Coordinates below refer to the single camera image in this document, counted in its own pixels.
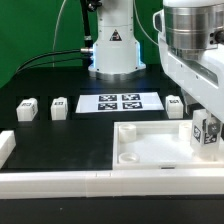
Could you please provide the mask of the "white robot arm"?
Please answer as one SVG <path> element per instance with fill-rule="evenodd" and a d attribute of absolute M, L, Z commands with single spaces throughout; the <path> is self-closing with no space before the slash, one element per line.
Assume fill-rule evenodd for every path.
<path fill-rule="evenodd" d="M 224 126 L 224 0 L 162 0 L 153 15 L 157 46 L 166 75 L 206 109 L 202 130 L 215 135 Z M 87 0 L 98 16 L 90 74 L 128 79 L 145 68 L 133 34 L 135 0 Z"/>

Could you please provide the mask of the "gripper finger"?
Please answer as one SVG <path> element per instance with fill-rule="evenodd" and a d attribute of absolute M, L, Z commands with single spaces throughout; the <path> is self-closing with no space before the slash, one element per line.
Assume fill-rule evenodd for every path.
<path fill-rule="evenodd" d="M 191 115 L 194 110 L 203 109 L 203 106 L 189 94 L 184 95 L 184 102 L 185 102 L 185 112 L 188 115 Z"/>
<path fill-rule="evenodd" d="M 208 136 L 218 135 L 221 132 L 222 122 L 212 113 L 206 112 L 202 122 L 202 130 Z"/>

